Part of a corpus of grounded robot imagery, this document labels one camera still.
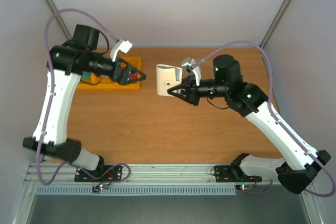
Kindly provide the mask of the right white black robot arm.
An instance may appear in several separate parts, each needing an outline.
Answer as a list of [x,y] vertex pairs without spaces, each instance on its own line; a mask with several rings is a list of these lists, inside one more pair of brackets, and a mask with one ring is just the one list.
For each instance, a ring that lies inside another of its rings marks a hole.
[[230,109],[259,128],[282,154],[278,159],[240,154],[230,165],[237,181],[247,176],[277,179],[291,193],[300,194],[330,160],[327,151],[316,150],[295,133],[257,85],[243,80],[240,64],[233,56],[219,55],[213,59],[213,79],[203,80],[192,58],[185,59],[182,67],[188,76],[177,84],[169,83],[169,95],[194,106],[200,98],[224,98]]

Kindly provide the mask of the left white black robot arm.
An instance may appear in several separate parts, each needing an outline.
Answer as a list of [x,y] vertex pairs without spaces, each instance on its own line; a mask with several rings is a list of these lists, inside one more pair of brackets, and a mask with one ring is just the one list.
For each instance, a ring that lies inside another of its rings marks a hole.
[[47,89],[40,119],[33,135],[23,140],[27,149],[87,169],[87,175],[94,181],[105,177],[102,158],[67,136],[70,107],[82,74],[105,76],[123,86],[146,79],[137,67],[117,55],[132,48],[129,41],[117,41],[109,57],[96,52],[100,34],[95,28],[77,25],[70,40],[50,49],[51,63],[47,66]]

